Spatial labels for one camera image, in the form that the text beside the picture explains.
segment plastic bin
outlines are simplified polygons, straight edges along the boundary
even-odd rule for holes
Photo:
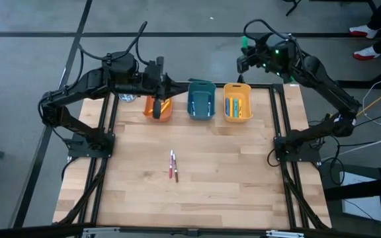
[[[216,85],[208,81],[194,81],[188,89],[188,114],[193,120],[209,120],[216,113]]]
[[[148,119],[153,120],[154,122],[166,122],[166,121],[168,121],[170,119],[170,117],[171,117],[171,113],[173,112],[173,98],[171,97],[168,100],[169,100],[169,104],[167,105],[165,110],[162,111],[161,116],[159,117],[159,119],[155,119],[152,116],[154,99],[151,96],[146,97],[146,104],[145,104],[144,115]]]
[[[228,83],[224,85],[224,117],[228,122],[246,122],[252,118],[251,102],[249,95],[251,94],[251,87],[245,83]],[[242,100],[242,117],[235,118],[226,114],[226,99]]]

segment red sneaker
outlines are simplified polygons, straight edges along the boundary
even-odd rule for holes
[[[351,27],[349,29],[349,34],[353,36],[364,36],[368,39],[373,39],[377,32],[378,30],[372,30],[367,25]]]
[[[372,60],[376,59],[377,57],[380,56],[380,54],[377,54],[374,51],[374,48],[372,46],[365,48],[363,50],[354,52],[354,58],[357,60]]]

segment gray floor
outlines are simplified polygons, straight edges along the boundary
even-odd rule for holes
[[[75,32],[84,6],[85,0],[0,0],[0,31]],[[366,3],[302,1],[286,18],[284,14],[289,7],[290,4],[279,0],[94,0],[85,32],[135,32],[144,20],[148,20],[147,32],[241,32],[247,21],[260,17],[281,32],[346,32],[349,26],[368,21],[371,14]],[[250,30],[266,31],[261,26]],[[94,54],[104,55],[123,50],[130,41],[131,38],[82,38],[81,44]],[[6,153],[0,160],[0,228],[11,224],[43,129],[36,104],[44,92],[58,86],[72,42],[73,38],[0,38],[0,150]],[[324,63],[333,79],[362,81],[381,72],[381,58],[361,62],[351,55],[374,41],[300,39],[299,42],[305,51]],[[191,77],[235,81],[239,47],[239,38],[140,40],[142,57],[165,56],[165,70],[177,81]],[[85,71],[98,66],[97,61],[85,58]],[[75,60],[70,81],[74,80],[77,70],[78,61]],[[245,77],[248,82],[281,82],[274,75],[256,69],[250,70]],[[309,120],[319,120],[326,112],[334,111],[313,90],[302,89],[302,92]],[[348,93],[362,100],[366,90],[348,90]],[[381,90],[372,91],[368,102],[380,95]],[[70,106],[73,115],[79,114],[80,107],[81,103]],[[381,115],[381,101],[368,113]],[[371,123],[341,141],[357,143],[376,139],[381,139],[381,127]],[[322,156],[334,153],[334,143],[327,142]],[[25,225],[50,224],[66,155],[65,146],[53,136]],[[381,145],[343,155],[341,159],[345,164],[381,167]],[[338,230],[381,235],[381,226],[370,221],[339,214],[333,214],[331,219]]]

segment red marker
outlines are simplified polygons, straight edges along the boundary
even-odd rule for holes
[[[176,182],[179,182],[179,174],[177,173],[177,164],[176,164],[176,155],[173,154],[173,161],[175,163],[175,178],[176,178]]]
[[[170,170],[169,170],[169,178],[173,176],[173,150],[170,151]]]

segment wooden table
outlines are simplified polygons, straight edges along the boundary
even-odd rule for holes
[[[284,90],[292,129],[307,128],[299,86],[285,85]],[[278,95],[276,101],[281,117]],[[85,100],[80,120],[97,127],[102,103]],[[119,104],[98,225],[289,229],[280,169],[267,165],[275,135],[268,90],[251,91],[253,118],[244,124],[225,121],[223,89],[216,91],[216,115],[208,122],[189,118],[186,93],[173,98],[172,118],[164,124],[145,118],[144,105],[145,97]],[[282,120],[280,126],[285,132]],[[171,149],[179,183],[169,179]],[[274,154],[271,161],[276,162]],[[80,158],[65,172],[54,221],[64,218],[82,195],[89,162]],[[298,165],[306,200],[330,226],[318,171],[311,163]],[[86,221],[92,204],[91,198]],[[294,199],[300,225],[297,204]]]

